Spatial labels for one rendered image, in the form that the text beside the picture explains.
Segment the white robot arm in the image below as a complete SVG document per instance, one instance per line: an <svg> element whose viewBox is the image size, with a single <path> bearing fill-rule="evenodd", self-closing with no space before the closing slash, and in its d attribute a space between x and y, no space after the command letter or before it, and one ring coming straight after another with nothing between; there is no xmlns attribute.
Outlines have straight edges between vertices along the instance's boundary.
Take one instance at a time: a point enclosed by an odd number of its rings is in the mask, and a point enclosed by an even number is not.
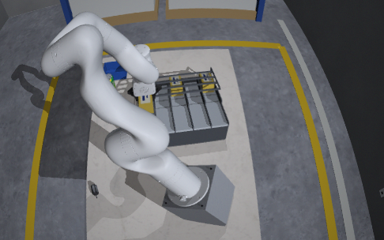
<svg viewBox="0 0 384 240"><path fill-rule="evenodd" d="M174 204L182 207L197 204L209 189L208 175L199 167L189 167L197 176L194 175L167 149L166 125L120 95L104 72L103 51L138 83L152 84L159 77L149 46L134 46L91 12L76 15L50 42L41 58L41 69L48 77L58 77L79 65L81 97L96 116L119 127L104 142L109 159L127 170L149 174L168 189L168 197Z"/></svg>

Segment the green drink can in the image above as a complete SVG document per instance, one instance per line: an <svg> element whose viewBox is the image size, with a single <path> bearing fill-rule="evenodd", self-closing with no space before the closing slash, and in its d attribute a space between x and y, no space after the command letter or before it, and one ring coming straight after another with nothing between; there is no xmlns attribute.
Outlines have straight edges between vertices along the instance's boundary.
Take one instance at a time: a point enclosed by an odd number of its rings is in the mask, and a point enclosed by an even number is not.
<svg viewBox="0 0 384 240"><path fill-rule="evenodd" d="M108 73L108 74L106 74L107 75L107 77L109 78L109 80L111 81L111 83L114 85L114 87L115 87L115 82L114 82L114 78L113 78L113 76L110 74L110 73Z"/></svg>

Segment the yellow butter carton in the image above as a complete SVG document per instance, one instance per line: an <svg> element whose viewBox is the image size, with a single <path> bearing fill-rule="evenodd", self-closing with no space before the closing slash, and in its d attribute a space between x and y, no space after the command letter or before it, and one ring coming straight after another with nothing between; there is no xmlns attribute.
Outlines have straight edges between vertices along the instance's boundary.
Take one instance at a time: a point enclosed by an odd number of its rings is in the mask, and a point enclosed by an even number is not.
<svg viewBox="0 0 384 240"><path fill-rule="evenodd" d="M177 77L169 77L169 80L172 81L172 80L179 80L181 79L180 76L177 76ZM171 86L178 86L178 85L183 85L181 81L177 81L177 82L171 82L170 83L170 87ZM183 88L172 88L171 89L171 92L183 92ZM171 95L171 96L183 96L183 94L178 94L178 95Z"/></svg>
<svg viewBox="0 0 384 240"><path fill-rule="evenodd" d="M199 77L211 77L211 73L201 73ZM214 82L212 78L199 79L200 83ZM214 84L201 85L201 89L214 88Z"/></svg>
<svg viewBox="0 0 384 240"><path fill-rule="evenodd" d="M147 110L148 112L154 113L152 95L139 96L138 97L138 105L139 105L139 107Z"/></svg>

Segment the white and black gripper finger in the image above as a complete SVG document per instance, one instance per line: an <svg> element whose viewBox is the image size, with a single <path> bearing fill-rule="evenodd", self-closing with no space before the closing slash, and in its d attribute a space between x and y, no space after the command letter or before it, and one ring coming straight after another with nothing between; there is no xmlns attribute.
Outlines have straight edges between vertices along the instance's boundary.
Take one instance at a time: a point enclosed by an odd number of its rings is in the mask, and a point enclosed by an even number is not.
<svg viewBox="0 0 384 240"><path fill-rule="evenodd" d="M129 89L129 90L127 91L127 94L133 96L133 97L136 99L137 103L138 103L138 96L134 96L134 93L133 93L133 89L132 89L132 88Z"/></svg>
<svg viewBox="0 0 384 240"><path fill-rule="evenodd" d="M159 90L162 89L162 86L156 84L156 93L152 94L152 101L156 98L156 94L159 92Z"/></svg>

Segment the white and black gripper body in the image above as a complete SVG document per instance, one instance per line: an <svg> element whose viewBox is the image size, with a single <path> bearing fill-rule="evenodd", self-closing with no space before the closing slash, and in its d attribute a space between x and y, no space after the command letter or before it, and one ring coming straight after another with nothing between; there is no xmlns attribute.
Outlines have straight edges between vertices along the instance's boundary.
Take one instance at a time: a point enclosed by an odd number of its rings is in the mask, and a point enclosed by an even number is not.
<svg viewBox="0 0 384 240"><path fill-rule="evenodd" d="M156 93L155 83L153 84L138 83L133 79L132 86L133 86L134 96L147 96L147 95L152 95Z"/></svg>

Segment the blue open bin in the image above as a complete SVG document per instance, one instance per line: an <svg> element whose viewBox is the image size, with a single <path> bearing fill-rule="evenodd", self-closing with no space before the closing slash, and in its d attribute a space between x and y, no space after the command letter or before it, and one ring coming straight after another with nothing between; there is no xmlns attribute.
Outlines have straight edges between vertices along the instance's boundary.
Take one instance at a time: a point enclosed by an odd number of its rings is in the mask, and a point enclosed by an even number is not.
<svg viewBox="0 0 384 240"><path fill-rule="evenodd" d="M105 62L104 72L110 73L114 80L126 79L127 72L117 62ZM115 73L113 73L115 72Z"/></svg>

